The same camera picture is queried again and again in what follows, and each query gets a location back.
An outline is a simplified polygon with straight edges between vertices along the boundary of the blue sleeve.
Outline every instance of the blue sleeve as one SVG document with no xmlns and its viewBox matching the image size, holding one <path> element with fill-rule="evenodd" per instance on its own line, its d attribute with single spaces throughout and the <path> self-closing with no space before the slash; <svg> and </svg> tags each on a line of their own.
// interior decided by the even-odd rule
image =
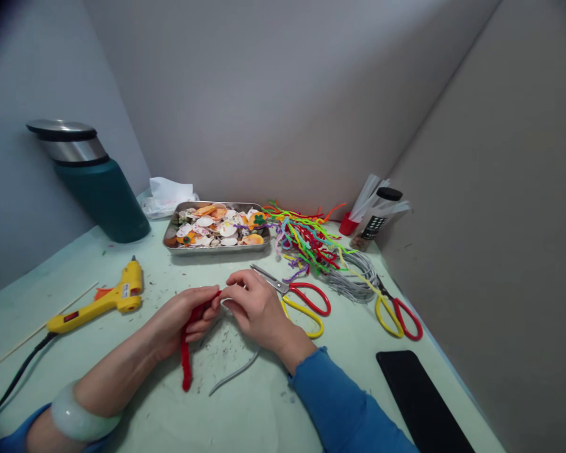
<svg viewBox="0 0 566 453">
<path fill-rule="evenodd" d="M 33 422 L 40 416 L 46 409 L 50 407 L 49 404 L 42 406 L 36 412 L 31 414 L 23 424 L 17 428 L 17 431 L 9 436 L 0 439 L 0 453 L 26 453 L 25 439 L 27 433 L 30 431 Z M 91 443 L 84 449 L 84 453 L 97 453 L 100 452 L 107 443 L 109 436 L 103 437 L 101 440 Z"/>
<path fill-rule="evenodd" d="M 290 383 L 313 420 L 325 452 L 418 453 L 371 395 L 362 391 L 320 348 Z"/>
</svg>

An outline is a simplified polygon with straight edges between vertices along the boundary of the orange seashell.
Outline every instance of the orange seashell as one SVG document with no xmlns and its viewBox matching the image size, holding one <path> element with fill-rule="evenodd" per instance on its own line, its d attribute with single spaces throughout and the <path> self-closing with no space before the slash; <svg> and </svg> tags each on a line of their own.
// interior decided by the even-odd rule
<svg viewBox="0 0 566 453">
<path fill-rule="evenodd" d="M 264 243 L 264 238 L 260 235 L 253 234 L 243 238 L 243 243 L 245 245 L 258 245 Z"/>
<path fill-rule="evenodd" d="M 196 232 L 194 231 L 189 231 L 189 234 L 187 234 L 185 237 L 177 237 L 176 240 L 178 242 L 180 242 L 182 245 L 184 245 L 185 247 L 188 247 L 190 243 L 195 243 L 195 236 L 197 235 Z"/>
<path fill-rule="evenodd" d="M 262 218 L 262 222 L 256 223 L 256 216 L 260 216 Z M 255 227 L 259 227 L 260 225 L 263 225 L 264 222 L 265 222 L 264 213 L 258 212 L 252 214 L 252 216 L 250 217 L 250 221 L 247 223 L 247 226 L 249 227 L 250 231 L 252 231 Z"/>
<path fill-rule="evenodd" d="M 193 215 L 201 217 L 201 216 L 204 216 L 204 215 L 211 214 L 214 210 L 216 210 L 216 207 L 211 204 L 209 206 L 199 208 L 197 211 L 193 212 Z"/>
<path fill-rule="evenodd" d="M 223 208 L 218 208 L 215 211 L 212 212 L 212 219 L 218 221 L 220 219 L 222 219 L 222 217 L 224 217 L 226 215 L 226 212 L 228 210 L 223 209 Z"/>
</svg>

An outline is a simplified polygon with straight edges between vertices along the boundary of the wooden stick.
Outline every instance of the wooden stick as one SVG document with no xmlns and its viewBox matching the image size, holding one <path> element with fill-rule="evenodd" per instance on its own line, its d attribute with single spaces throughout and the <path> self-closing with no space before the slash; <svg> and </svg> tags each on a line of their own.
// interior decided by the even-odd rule
<svg viewBox="0 0 566 453">
<path fill-rule="evenodd" d="M 66 306 L 63 307 L 63 309 L 57 313 L 57 315 L 60 315 L 61 313 L 63 313 L 67 308 L 71 307 L 74 303 L 78 302 L 78 300 L 80 300 L 81 298 L 83 298 L 86 294 L 88 294 L 88 292 L 90 292 L 90 290 L 92 288 L 94 288 L 95 286 L 97 286 L 99 283 L 95 282 L 90 288 L 88 288 L 87 290 L 85 290 L 80 296 L 78 296 L 76 299 L 74 299 L 72 302 L 68 303 Z M 6 353 L 6 355 L 4 357 L 2 357 L 2 359 L 0 359 L 0 364 L 2 362 L 4 362 L 6 360 L 6 358 L 11 355 L 13 352 L 15 352 L 17 349 L 19 349 L 21 346 L 23 346 L 25 343 L 27 343 L 27 341 L 30 340 L 30 338 L 32 338 L 36 333 L 38 333 L 40 330 L 42 330 L 43 328 L 46 327 L 47 322 L 45 322 L 44 324 L 42 324 L 40 327 L 38 327 L 36 330 L 34 330 L 27 338 L 25 338 L 23 341 L 21 341 L 17 346 L 15 346 L 14 348 L 12 348 L 9 352 Z"/>
</svg>

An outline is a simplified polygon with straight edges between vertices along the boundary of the black phone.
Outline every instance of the black phone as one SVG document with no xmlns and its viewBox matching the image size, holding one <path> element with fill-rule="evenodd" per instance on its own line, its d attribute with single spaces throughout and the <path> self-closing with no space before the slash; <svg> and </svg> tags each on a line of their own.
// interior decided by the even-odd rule
<svg viewBox="0 0 566 453">
<path fill-rule="evenodd" d="M 412 351 L 378 352 L 375 358 L 421 453 L 474 453 Z"/>
</svg>

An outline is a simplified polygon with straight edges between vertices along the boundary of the plastic bag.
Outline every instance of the plastic bag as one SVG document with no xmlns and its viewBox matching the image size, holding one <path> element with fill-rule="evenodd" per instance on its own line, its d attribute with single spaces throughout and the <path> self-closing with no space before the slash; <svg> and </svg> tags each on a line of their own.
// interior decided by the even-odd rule
<svg viewBox="0 0 566 453">
<path fill-rule="evenodd" d="M 143 212 L 149 219 L 169 217 L 174 214 L 176 206 L 184 201 L 199 201 L 193 193 L 192 184 L 180 184 L 163 177 L 149 180 L 152 197 L 142 201 Z"/>
</svg>

